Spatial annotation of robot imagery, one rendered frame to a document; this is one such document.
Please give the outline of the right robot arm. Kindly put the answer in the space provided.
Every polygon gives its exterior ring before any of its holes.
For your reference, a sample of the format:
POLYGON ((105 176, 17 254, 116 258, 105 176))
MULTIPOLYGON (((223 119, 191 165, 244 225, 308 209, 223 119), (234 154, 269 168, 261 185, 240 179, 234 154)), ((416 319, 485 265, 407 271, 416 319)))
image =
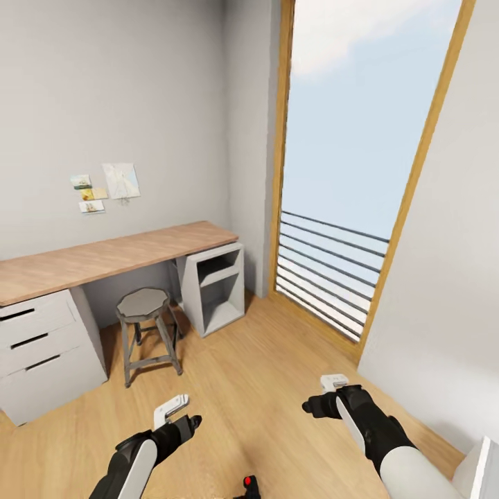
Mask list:
POLYGON ((314 418, 344 419, 371 459, 391 499, 468 499, 407 438, 399 420, 387 416, 361 385, 343 374, 322 375, 322 395, 302 403, 314 418))

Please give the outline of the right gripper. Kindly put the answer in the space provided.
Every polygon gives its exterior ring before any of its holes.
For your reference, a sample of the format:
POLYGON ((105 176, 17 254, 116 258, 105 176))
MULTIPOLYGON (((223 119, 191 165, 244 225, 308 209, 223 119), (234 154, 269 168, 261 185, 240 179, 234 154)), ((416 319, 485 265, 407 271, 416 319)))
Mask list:
MULTIPOLYGON (((335 390, 334 392, 337 392, 335 390)), ((306 413, 313 413, 314 418, 325 418, 330 417, 333 419, 338 419, 334 412, 330 408, 330 398, 334 392, 327 392, 323 395, 311 396, 308 401, 302 403, 302 409, 306 413)))

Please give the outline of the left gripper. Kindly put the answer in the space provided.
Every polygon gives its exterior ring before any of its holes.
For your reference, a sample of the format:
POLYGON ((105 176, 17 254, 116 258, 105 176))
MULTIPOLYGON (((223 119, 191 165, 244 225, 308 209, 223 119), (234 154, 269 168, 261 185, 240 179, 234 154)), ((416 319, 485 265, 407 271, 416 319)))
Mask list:
POLYGON ((189 416, 186 414, 178 420, 155 430, 165 433, 168 440, 168 452, 161 463, 174 453, 179 446, 190 440, 194 436, 195 429, 197 429, 201 423, 201 415, 195 415, 189 419, 189 416))

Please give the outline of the digital camera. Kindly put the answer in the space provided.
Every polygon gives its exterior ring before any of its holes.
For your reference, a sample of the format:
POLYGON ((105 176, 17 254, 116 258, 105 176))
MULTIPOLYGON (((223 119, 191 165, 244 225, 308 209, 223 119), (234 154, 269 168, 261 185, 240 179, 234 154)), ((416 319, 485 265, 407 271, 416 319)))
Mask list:
POLYGON ((256 476, 247 476, 243 480, 243 486, 247 489, 244 496, 237 497, 237 499, 261 499, 256 476))

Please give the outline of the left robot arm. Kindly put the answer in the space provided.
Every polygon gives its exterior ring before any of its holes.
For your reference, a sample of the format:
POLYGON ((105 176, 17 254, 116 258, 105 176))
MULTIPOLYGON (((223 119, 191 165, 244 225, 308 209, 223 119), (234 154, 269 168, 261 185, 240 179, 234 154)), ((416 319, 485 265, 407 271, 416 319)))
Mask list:
POLYGON ((202 416, 169 417, 190 403, 187 394, 176 396, 154 410, 154 427, 139 432, 116 446, 107 475, 100 479, 89 499, 141 499, 152 470, 194 436, 202 416))

